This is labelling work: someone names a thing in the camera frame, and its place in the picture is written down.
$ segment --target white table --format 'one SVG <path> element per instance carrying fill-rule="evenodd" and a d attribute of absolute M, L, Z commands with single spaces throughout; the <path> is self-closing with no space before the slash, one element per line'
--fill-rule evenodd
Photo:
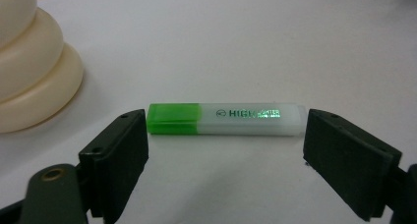
<path fill-rule="evenodd" d="M 417 0 L 41 0 L 82 56 L 81 90 L 0 135 L 0 206 L 78 163 L 115 117 L 154 102 L 297 102 L 417 162 Z M 120 224 L 363 223 L 303 160 L 303 138 L 149 136 Z M 382 219 L 388 223 L 391 211 Z M 90 220 L 101 223 L 101 220 Z"/>

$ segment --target green cap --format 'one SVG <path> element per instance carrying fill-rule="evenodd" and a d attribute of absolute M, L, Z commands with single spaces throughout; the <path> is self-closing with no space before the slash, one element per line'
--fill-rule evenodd
<path fill-rule="evenodd" d="M 147 116 L 150 134 L 195 135 L 202 117 L 198 103 L 151 104 Z"/>

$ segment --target ring stacking toy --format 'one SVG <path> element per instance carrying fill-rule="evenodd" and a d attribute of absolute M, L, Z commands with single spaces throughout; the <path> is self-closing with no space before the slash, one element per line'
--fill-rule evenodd
<path fill-rule="evenodd" d="M 0 133 L 37 125 L 64 107 L 83 79 L 77 51 L 36 0 L 0 0 Z"/>

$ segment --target screw hole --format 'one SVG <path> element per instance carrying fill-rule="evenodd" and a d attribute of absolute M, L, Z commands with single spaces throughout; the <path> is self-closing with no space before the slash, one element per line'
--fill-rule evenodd
<path fill-rule="evenodd" d="M 92 152 L 93 153 L 100 153 L 100 152 L 102 152 L 103 151 L 103 148 L 102 147 L 95 147 L 93 150 L 92 150 Z"/>
<path fill-rule="evenodd" d="M 64 169 L 62 168 L 53 168 L 47 172 L 45 172 L 42 177 L 41 180 L 44 182 L 51 182 L 54 180 L 57 180 L 59 178 L 61 178 L 62 176 L 64 176 Z"/>

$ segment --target green highlighter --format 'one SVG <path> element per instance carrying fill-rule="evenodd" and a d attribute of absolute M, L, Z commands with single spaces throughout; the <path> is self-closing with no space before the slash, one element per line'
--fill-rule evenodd
<path fill-rule="evenodd" d="M 153 135 L 299 136 L 306 125 L 294 103 L 155 103 L 147 117 Z"/>

